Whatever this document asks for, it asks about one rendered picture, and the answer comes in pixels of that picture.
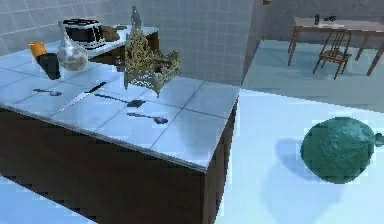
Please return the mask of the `black and white toaster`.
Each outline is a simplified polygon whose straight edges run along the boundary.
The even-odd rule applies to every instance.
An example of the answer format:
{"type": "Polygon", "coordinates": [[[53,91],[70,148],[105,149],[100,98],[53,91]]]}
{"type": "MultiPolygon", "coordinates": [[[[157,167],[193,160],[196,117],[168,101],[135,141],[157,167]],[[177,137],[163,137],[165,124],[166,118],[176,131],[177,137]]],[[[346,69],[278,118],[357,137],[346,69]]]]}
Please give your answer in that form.
{"type": "Polygon", "coordinates": [[[105,45],[102,25],[97,20],[68,19],[63,21],[68,36],[87,50],[105,45]]]}

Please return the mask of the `dark spatula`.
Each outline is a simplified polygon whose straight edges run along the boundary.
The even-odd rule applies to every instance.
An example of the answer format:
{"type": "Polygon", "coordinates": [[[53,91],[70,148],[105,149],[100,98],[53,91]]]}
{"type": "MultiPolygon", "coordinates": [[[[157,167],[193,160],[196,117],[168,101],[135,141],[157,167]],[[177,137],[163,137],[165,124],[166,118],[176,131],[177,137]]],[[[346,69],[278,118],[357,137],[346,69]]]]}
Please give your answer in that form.
{"type": "Polygon", "coordinates": [[[116,98],[116,97],[112,97],[112,96],[108,96],[108,95],[103,95],[103,94],[94,94],[94,95],[98,96],[98,97],[102,97],[102,98],[106,98],[106,99],[112,99],[112,100],[116,100],[116,101],[120,101],[120,102],[126,103],[127,107],[139,108],[140,106],[142,106],[146,102],[145,100],[131,100],[131,101],[127,101],[127,100],[122,100],[122,99],[119,99],[119,98],[116,98]]]}

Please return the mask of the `small dark spoon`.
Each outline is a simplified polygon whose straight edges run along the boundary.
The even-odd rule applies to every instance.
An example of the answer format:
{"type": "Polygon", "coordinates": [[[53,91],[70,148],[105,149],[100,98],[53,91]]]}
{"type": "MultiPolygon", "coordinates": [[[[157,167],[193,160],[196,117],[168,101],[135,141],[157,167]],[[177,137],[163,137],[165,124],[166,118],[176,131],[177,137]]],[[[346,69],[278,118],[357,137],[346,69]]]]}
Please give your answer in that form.
{"type": "Polygon", "coordinates": [[[49,93],[50,96],[60,96],[60,95],[62,95],[61,92],[58,92],[58,91],[52,91],[52,90],[33,89],[32,91],[34,91],[34,92],[38,92],[38,93],[49,93]]]}

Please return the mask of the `brown wooden dining table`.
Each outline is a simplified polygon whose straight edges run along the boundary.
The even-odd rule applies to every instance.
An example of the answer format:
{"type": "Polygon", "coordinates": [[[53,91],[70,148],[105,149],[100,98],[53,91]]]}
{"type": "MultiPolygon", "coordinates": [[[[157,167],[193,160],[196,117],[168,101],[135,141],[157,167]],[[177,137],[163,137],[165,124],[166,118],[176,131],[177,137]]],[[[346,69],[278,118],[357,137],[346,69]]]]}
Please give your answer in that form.
{"type": "Polygon", "coordinates": [[[335,22],[319,22],[319,24],[316,25],[314,18],[295,17],[288,47],[288,64],[291,64],[296,49],[296,43],[301,32],[330,32],[334,30],[345,30],[353,35],[360,35],[364,37],[364,40],[361,43],[355,57],[356,61],[359,60],[370,37],[380,37],[382,39],[380,46],[378,47],[378,51],[366,73],[367,76],[370,76],[379,62],[381,55],[384,53],[384,25],[379,22],[336,20],[335,22]]]}

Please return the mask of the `orange and black cup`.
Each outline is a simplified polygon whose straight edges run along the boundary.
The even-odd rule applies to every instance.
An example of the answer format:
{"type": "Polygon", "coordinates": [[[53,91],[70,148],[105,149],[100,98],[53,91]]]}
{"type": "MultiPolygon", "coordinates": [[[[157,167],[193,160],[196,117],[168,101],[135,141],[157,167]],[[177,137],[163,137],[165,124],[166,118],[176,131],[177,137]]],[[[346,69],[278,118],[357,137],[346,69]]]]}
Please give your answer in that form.
{"type": "Polygon", "coordinates": [[[29,49],[37,64],[51,80],[57,80],[61,77],[59,62],[55,53],[48,53],[42,42],[30,42],[29,49]]]}

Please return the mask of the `grey slim bottle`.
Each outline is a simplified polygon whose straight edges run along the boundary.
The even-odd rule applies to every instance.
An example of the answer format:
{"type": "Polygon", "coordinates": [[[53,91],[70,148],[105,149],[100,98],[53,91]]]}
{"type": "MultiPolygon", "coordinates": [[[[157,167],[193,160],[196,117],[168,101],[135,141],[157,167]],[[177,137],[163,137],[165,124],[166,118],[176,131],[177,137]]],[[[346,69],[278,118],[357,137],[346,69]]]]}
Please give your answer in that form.
{"type": "Polygon", "coordinates": [[[131,25],[134,30],[141,29],[141,18],[136,6],[132,7],[131,25]]]}

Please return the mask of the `golden ornate basket plant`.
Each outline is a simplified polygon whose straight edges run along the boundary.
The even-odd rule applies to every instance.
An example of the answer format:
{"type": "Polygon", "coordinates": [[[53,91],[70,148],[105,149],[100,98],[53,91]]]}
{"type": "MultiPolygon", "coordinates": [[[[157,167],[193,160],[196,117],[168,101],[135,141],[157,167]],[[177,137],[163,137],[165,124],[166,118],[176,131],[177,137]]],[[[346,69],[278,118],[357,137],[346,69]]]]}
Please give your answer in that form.
{"type": "Polygon", "coordinates": [[[160,90],[180,73],[177,51],[164,55],[152,50],[144,32],[133,28],[126,35],[124,60],[124,88],[129,84],[144,87],[160,96],[160,90]]]}

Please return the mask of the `clear glass round flask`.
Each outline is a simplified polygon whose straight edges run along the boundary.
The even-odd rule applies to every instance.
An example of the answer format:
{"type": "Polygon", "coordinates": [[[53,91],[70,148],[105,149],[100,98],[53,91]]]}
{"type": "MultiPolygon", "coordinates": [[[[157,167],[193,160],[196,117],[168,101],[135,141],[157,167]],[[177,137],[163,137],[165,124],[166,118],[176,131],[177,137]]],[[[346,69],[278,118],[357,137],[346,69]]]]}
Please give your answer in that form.
{"type": "Polygon", "coordinates": [[[62,20],[58,21],[62,38],[57,50],[59,64],[68,71],[82,70],[88,63],[88,52],[67,34],[62,20]]]}

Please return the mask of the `black handled kitchen knife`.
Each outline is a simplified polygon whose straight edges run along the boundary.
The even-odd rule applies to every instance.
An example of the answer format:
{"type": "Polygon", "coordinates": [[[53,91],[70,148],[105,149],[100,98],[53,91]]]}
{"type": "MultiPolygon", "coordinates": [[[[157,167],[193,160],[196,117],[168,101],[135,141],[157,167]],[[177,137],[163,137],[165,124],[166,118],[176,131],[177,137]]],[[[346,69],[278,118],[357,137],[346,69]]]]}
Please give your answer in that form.
{"type": "Polygon", "coordinates": [[[66,110],[67,108],[71,107],[72,105],[74,105],[75,103],[81,101],[83,98],[87,97],[88,95],[92,94],[94,91],[98,90],[99,88],[101,88],[102,86],[104,86],[106,84],[106,82],[101,82],[99,83],[98,85],[94,86],[92,89],[88,90],[88,91],[85,91],[85,92],[81,92],[80,94],[78,94],[76,97],[74,97],[73,99],[71,99],[69,102],[67,102],[61,109],[59,109],[57,112],[61,112],[61,111],[64,111],[66,110]]]}

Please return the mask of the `dark ladle spoon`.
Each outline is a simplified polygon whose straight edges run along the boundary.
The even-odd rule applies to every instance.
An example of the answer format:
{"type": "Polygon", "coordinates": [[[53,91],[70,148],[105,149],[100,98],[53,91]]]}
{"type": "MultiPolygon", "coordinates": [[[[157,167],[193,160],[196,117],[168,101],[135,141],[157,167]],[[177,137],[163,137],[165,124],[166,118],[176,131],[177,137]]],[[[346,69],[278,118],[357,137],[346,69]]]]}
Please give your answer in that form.
{"type": "Polygon", "coordinates": [[[152,119],[156,124],[167,124],[168,123],[168,119],[163,118],[163,117],[159,117],[159,116],[150,116],[150,115],[133,113],[133,112],[128,112],[127,115],[130,117],[135,117],[135,118],[152,119]]]}

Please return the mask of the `brown bread loaf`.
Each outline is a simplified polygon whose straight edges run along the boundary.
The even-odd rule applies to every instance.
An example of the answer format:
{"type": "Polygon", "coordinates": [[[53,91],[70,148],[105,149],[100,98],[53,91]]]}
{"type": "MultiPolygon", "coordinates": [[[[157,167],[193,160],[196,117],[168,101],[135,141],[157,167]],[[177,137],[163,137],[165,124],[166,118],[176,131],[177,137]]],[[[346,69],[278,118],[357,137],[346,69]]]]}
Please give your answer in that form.
{"type": "Polygon", "coordinates": [[[106,42],[114,42],[120,39],[117,30],[111,26],[102,26],[102,33],[106,42]]]}

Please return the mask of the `brown wooden chair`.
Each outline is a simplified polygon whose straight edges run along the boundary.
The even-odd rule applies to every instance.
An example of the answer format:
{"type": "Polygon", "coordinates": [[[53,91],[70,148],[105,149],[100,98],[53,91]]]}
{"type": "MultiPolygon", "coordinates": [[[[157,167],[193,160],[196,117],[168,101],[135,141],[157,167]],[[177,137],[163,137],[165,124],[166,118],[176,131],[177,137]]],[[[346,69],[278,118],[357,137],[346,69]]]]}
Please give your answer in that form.
{"type": "Polygon", "coordinates": [[[315,74],[318,67],[323,68],[327,62],[330,62],[338,65],[334,80],[339,74],[343,74],[352,56],[348,52],[351,37],[352,33],[347,30],[332,30],[323,44],[312,73],[315,74]]]}

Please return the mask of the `dark brown kitchen counter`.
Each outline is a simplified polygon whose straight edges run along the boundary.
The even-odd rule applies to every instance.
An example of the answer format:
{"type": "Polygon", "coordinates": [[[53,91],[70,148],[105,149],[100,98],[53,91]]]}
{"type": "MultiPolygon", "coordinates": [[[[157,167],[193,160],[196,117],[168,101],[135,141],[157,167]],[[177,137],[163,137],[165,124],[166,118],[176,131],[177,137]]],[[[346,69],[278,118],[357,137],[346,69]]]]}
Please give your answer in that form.
{"type": "Polygon", "coordinates": [[[2,56],[0,174],[96,224],[214,224],[238,93],[233,85],[186,77],[172,79],[160,96],[125,89],[122,73],[96,60],[51,80],[28,51],[2,56]],[[94,94],[146,102],[127,107],[94,94]]]}

